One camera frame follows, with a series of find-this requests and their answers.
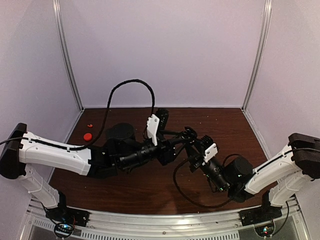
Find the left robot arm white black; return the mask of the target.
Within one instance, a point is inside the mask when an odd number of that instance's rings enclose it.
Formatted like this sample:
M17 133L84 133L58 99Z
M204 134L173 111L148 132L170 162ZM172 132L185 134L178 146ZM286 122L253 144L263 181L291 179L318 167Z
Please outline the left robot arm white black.
M19 123L12 131L0 155L0 174L10 180L19 180L44 208L61 222L72 218L65 195L51 187L32 167L32 164L67 170L82 176L104 179L117 175L117 171L140 167L152 159L165 166L177 157L176 146L193 142L187 131L166 132L158 127L147 127L147 138L136 141L134 128L119 123L107 129L103 146L70 145L41 138Z

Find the black earbud charging case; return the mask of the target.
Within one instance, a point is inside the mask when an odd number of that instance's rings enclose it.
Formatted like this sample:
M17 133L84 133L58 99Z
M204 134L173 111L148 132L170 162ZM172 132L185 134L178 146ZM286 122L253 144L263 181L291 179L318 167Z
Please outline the black earbud charging case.
M198 134L192 127L185 126L184 130L184 135L186 136L186 138L190 139L191 141L197 139Z

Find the orange round case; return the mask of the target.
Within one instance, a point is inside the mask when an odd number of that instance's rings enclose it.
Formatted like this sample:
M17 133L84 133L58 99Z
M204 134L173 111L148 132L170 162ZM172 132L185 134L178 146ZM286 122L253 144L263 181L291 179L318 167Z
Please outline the orange round case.
M86 141L86 142L89 142L93 139L93 135L91 133L85 133L83 135L83 139Z

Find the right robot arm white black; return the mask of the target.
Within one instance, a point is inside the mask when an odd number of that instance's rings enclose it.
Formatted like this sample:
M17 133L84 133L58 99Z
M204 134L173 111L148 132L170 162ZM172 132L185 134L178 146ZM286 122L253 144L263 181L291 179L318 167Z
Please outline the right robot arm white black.
M264 193L261 206L249 212L261 221L280 217L285 202L306 182L320 177L320 140L300 133L291 134L288 144L258 167L239 154L233 154L229 164L219 164L218 146L209 136L194 140L186 152L191 172L201 169L218 191L228 193L231 201L243 203L280 181Z

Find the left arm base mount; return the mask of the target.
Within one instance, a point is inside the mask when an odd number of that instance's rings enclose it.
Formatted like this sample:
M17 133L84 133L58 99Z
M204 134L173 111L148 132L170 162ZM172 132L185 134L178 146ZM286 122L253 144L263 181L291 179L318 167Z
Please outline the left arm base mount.
M69 208L50 208L45 209L45 216L54 224L66 223L73 226L86 227L89 220L90 213L85 210Z

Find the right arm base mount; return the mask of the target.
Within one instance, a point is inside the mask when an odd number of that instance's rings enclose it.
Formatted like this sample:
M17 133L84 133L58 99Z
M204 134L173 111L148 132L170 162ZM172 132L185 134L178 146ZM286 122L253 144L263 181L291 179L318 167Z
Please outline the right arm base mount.
M282 216L281 207L255 207L239 212L242 226L255 225L271 221Z

